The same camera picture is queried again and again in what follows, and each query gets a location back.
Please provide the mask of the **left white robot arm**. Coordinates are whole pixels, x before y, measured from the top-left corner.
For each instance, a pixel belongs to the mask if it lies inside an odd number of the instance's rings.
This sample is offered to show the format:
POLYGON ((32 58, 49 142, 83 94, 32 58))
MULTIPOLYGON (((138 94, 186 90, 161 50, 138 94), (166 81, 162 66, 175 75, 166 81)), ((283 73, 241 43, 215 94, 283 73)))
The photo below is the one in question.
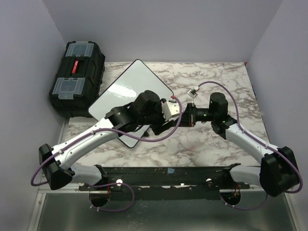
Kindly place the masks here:
POLYGON ((132 135, 138 127, 165 124, 175 117, 181 118, 181 110, 176 97, 166 100, 146 90, 135 101, 112 108, 105 117, 78 136, 53 147, 48 144, 40 146, 38 169, 43 172, 45 183, 51 190, 61 189, 70 183, 84 183, 102 190, 107 183, 102 166, 83 166, 77 161, 100 145, 120 136, 144 141, 132 135))

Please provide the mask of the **white whiteboard black frame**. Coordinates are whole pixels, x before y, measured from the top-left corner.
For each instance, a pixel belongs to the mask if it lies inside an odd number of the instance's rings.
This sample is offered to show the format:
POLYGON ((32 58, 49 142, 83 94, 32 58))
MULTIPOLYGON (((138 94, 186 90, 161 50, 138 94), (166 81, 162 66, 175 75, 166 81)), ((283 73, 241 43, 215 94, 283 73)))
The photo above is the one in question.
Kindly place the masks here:
POLYGON ((151 90, 160 99, 170 99, 173 91, 141 60, 135 60, 117 77, 89 107, 89 114, 97 121, 117 106, 135 101, 140 93, 151 90))

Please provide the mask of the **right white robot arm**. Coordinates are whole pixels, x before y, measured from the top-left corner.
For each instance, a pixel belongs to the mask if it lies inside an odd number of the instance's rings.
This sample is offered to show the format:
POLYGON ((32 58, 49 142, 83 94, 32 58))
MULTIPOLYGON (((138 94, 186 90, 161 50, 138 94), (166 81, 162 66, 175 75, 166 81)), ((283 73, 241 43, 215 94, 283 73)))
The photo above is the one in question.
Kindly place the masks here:
POLYGON ((293 151, 288 147, 279 148, 244 129, 239 121, 228 113, 228 101, 223 93, 210 95, 208 108, 197 108, 188 103, 181 125, 194 127, 196 122, 210 122, 213 131, 250 154, 259 166, 232 164, 224 169, 222 185, 228 189, 238 183, 257 185, 272 197, 288 192, 300 183, 299 171, 293 151))

